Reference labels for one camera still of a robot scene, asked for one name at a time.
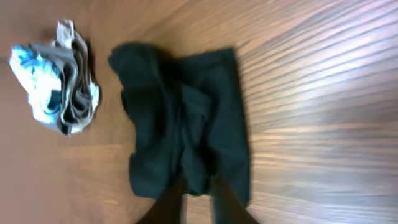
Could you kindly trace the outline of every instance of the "crumpled underwear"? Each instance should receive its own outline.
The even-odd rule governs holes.
[[[113,49],[108,61],[136,127],[134,193],[159,198],[184,179],[188,193],[208,194],[211,179],[223,177],[246,206],[250,155],[234,50],[175,59],[130,43]]]
[[[58,22],[57,36],[49,44],[14,46],[9,64],[37,121],[65,135],[91,122],[100,88],[88,69],[88,47],[71,20]]]

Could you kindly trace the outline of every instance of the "crumpled fabric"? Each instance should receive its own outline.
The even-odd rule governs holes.
[[[13,47],[9,64],[37,121],[65,135],[91,122],[100,88],[88,69],[88,47],[71,20],[58,22],[57,36],[49,44]]]
[[[208,194],[217,176],[246,206],[250,156],[234,50],[174,59],[130,43],[113,49],[108,61],[136,128],[129,163],[134,193],[159,198],[183,178],[188,193]]]

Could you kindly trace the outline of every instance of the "clothing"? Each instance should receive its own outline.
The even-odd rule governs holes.
[[[48,45],[13,47],[9,63],[37,121],[63,134],[91,122],[100,88],[88,70],[87,45],[71,20],[58,22],[57,38]]]
[[[213,176],[249,201],[249,146],[233,49],[172,59],[154,46],[116,47],[109,64],[136,127],[129,175],[134,193],[159,198],[184,178],[188,193],[208,194]]]

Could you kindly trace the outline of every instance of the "wooden floor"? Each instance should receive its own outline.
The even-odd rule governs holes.
[[[127,224],[153,204],[129,186],[134,125],[106,61],[132,40],[237,48],[262,223],[398,223],[398,1],[3,0],[0,55],[49,40],[64,17],[91,42],[102,104],[63,137],[0,63],[0,223]],[[208,197],[187,209],[187,223],[211,223]]]

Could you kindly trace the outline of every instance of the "hardwood floor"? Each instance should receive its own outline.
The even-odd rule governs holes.
[[[0,63],[0,223],[134,223],[134,125],[107,63],[132,40],[175,55],[234,45],[253,153],[248,210],[266,223],[398,222],[398,1],[3,0],[0,53],[71,17],[95,55],[102,103],[66,138],[31,116]],[[208,197],[187,223],[211,223]]]

